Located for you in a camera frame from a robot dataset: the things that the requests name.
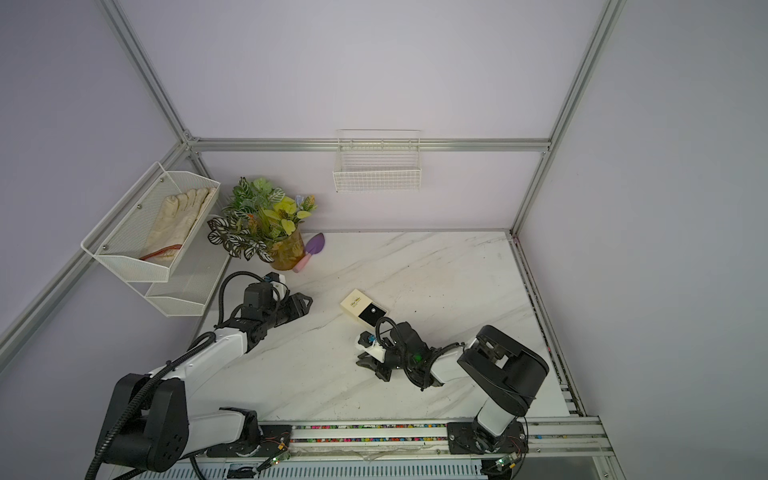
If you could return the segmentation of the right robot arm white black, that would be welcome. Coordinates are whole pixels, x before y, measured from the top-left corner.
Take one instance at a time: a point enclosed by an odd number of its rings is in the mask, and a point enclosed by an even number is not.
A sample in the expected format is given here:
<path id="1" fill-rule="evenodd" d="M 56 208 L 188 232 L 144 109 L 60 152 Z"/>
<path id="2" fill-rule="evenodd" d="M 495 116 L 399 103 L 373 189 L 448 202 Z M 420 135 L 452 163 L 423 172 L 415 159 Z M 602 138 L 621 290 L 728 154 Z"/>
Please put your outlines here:
<path id="1" fill-rule="evenodd" d="M 384 317 L 373 331 L 359 335 L 357 347 L 361 353 L 356 365 L 384 382 L 395 371 L 421 391 L 472 380 L 486 396 L 473 419 L 473 430 L 491 440 L 501 438 L 527 415 L 549 375 L 540 355 L 491 325 L 482 327 L 469 342 L 432 347 L 409 323 Z"/>

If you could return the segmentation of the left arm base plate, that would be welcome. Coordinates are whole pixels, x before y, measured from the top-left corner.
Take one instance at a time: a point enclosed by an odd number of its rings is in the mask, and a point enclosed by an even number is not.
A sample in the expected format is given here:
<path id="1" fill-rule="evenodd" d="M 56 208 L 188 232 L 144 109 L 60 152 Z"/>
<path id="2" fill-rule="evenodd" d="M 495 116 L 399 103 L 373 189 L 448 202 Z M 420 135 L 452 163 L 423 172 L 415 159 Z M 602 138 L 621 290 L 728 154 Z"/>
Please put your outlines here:
<path id="1" fill-rule="evenodd" d="M 216 445 L 207 449 L 205 455 L 209 458 L 274 457 L 289 447 L 292 430 L 291 425 L 261 424 L 256 439 Z"/>

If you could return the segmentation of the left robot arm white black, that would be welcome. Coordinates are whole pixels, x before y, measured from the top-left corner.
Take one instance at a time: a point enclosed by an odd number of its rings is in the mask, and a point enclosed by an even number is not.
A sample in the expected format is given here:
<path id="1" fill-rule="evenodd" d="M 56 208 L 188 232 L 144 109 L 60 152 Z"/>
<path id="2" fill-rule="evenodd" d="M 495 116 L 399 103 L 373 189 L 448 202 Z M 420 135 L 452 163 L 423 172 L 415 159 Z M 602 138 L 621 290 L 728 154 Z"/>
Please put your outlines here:
<path id="1" fill-rule="evenodd" d="M 242 302 L 227 312 L 223 293 L 240 276 L 251 282 Z M 238 454 L 261 448 L 265 437 L 256 411 L 224 406 L 193 415 L 192 401 L 203 385 L 251 352 L 271 330 L 308 315 L 313 300 L 291 291 L 277 272 L 234 272 L 221 281 L 219 291 L 218 319 L 211 330 L 196 337 L 178 358 L 117 381 L 86 478 L 96 478 L 104 464 L 126 467 L 125 476 L 133 478 L 167 471 L 218 446 Z"/>

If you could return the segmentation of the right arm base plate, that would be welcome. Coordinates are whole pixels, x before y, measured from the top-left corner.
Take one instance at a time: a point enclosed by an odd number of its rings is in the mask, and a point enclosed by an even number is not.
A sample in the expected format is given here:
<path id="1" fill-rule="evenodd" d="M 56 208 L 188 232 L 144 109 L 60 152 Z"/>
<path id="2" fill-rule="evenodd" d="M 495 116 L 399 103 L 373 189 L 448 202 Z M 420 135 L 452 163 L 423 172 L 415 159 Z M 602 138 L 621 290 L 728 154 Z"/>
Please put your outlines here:
<path id="1" fill-rule="evenodd" d="M 446 425 L 448 450 L 452 455 L 495 455 L 527 453 L 524 425 L 511 422 L 499 435 L 489 433 L 478 422 L 449 422 Z"/>

